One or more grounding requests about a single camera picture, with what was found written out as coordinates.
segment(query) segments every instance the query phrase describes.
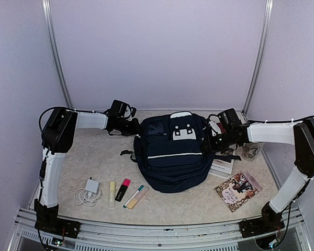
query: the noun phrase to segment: navy blue backpack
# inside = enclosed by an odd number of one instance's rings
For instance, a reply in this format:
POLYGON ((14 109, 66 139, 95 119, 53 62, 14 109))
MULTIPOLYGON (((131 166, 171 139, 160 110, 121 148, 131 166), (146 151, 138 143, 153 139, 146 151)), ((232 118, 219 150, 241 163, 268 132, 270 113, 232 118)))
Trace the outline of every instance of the navy blue backpack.
POLYGON ((207 130, 206 119, 188 111, 147 118, 134 138, 138 167, 160 192, 181 192, 203 182, 215 153, 200 150, 207 130))

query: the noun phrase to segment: white power adapter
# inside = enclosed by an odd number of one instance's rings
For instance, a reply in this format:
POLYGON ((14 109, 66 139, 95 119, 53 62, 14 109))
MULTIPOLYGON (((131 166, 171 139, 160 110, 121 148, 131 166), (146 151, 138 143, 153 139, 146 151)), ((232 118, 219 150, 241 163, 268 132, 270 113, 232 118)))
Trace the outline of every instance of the white power adapter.
POLYGON ((87 180, 85 188, 79 188, 74 192, 73 202, 76 206, 85 205, 87 207, 93 207, 96 204, 96 200, 101 195, 101 189, 99 188, 99 182, 92 180, 92 177, 87 180), (76 203, 76 194, 80 203, 76 203))

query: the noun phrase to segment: metal frame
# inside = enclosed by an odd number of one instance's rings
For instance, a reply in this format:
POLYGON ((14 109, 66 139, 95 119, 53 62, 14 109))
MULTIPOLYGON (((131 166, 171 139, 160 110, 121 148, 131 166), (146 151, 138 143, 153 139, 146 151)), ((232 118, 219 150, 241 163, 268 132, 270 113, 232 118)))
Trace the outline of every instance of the metal frame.
POLYGON ((253 96, 255 93, 258 76, 260 74, 260 69, 261 69, 261 65, 262 65, 262 61, 264 57, 265 45, 266 45, 267 36, 268 36, 268 30, 269 30, 270 22, 271 22, 272 8, 273 8, 273 0, 266 0, 260 46, 257 53, 257 58, 256 58, 255 68, 252 74, 250 88, 249 88, 248 95, 246 97, 244 107, 243 107, 243 112, 246 115, 249 112, 251 102, 253 100, 253 96))
MULTIPOLYGON (((283 213, 286 224, 288 212, 283 213)), ((242 238, 238 223, 241 220, 176 226, 144 226, 124 225, 115 223, 95 222, 69 217, 68 220, 81 222, 81 229, 77 239, 65 238, 64 250, 113 250, 113 251, 143 251, 143 250, 238 250, 238 242, 250 238, 242 238)), ((34 228, 36 213, 33 210, 20 209, 15 220, 16 234, 12 243, 17 243, 22 237, 38 241, 37 231, 34 228)), ((299 242, 303 251, 310 251, 307 244, 307 234, 304 221, 298 208, 292 208, 290 228, 297 227, 300 234, 299 242)), ((270 235, 271 233, 256 236, 256 238, 270 235)), ((43 240, 52 240, 61 236, 41 232, 43 240)), ((12 245, 9 251, 15 251, 12 245)))
POLYGON ((44 18, 46 20, 47 28, 48 28, 48 34, 50 39, 50 45, 51 45, 51 51, 54 59, 54 63, 57 69, 59 84, 63 93, 63 97, 66 103, 66 106, 69 108, 73 108, 72 100, 70 97, 68 86, 66 85, 64 73, 62 64, 59 58, 57 43, 56 43, 56 37, 54 33, 54 27, 52 22, 52 16, 51 16, 51 7, 50 7, 50 0, 42 0, 43 5, 43 12, 44 12, 44 18))

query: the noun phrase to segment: marble patterned surface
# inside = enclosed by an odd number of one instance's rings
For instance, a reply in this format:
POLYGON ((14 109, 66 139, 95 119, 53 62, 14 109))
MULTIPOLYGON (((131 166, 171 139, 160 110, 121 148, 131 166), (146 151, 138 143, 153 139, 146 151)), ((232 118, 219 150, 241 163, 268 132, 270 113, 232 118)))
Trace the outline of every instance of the marble patterned surface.
MULTIPOLYGON (((136 117, 144 118, 173 111, 138 111, 136 117)), ((196 112, 207 117, 209 112, 196 112)), ((233 174, 247 170, 263 187, 255 197, 231 213, 213 192, 213 188, 224 182, 222 178, 208 175, 200 185, 187 191, 164 194, 153 189, 129 210, 123 208, 126 200, 145 181, 136 163, 129 155, 120 156, 122 150, 133 150, 133 136, 109 136, 105 130, 77 130, 74 143, 64 160, 59 182, 59 215, 74 218, 140 225, 179 225, 222 222, 258 216, 261 208, 277 193, 272 175, 260 154, 253 162, 235 161, 233 174), (92 177, 100 182, 102 196, 96 206, 89 208, 75 206, 73 195, 76 189, 84 188, 86 180, 92 177), (131 184, 115 208, 108 207, 108 188, 110 181, 116 181, 117 190, 125 178, 131 184)))

